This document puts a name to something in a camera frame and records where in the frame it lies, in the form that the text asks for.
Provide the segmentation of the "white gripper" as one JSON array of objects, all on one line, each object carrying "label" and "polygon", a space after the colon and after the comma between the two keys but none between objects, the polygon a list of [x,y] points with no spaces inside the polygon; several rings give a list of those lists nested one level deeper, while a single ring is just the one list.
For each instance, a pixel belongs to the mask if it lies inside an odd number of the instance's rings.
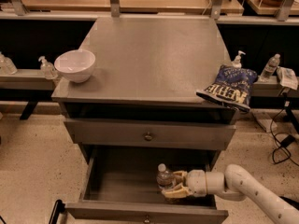
[{"label": "white gripper", "polygon": [[162,194],[168,199],[182,199],[189,196],[205,197],[206,191],[206,173],[203,170],[175,171],[173,173],[178,185],[172,189],[164,189]]}]

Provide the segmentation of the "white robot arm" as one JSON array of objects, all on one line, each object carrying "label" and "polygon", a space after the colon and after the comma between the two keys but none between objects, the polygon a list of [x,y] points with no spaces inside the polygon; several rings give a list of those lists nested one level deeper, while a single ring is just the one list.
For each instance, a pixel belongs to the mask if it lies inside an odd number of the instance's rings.
[{"label": "white robot arm", "polygon": [[247,170],[229,164],[224,173],[203,170],[176,171],[179,180],[171,189],[163,189],[168,199],[216,195],[223,200],[251,199],[274,224],[299,224],[299,210],[263,186]]}]

